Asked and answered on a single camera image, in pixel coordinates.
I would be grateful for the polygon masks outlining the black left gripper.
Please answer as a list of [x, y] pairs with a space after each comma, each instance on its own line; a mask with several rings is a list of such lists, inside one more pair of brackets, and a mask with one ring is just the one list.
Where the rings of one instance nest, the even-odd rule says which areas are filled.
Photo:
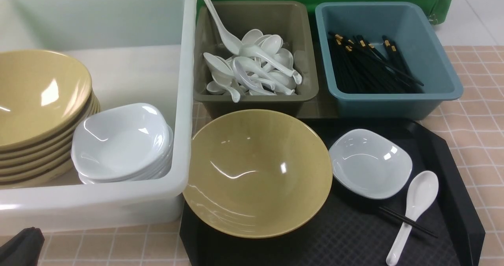
[[25, 228], [0, 248], [2, 266], [37, 266], [44, 245], [44, 235], [39, 228]]

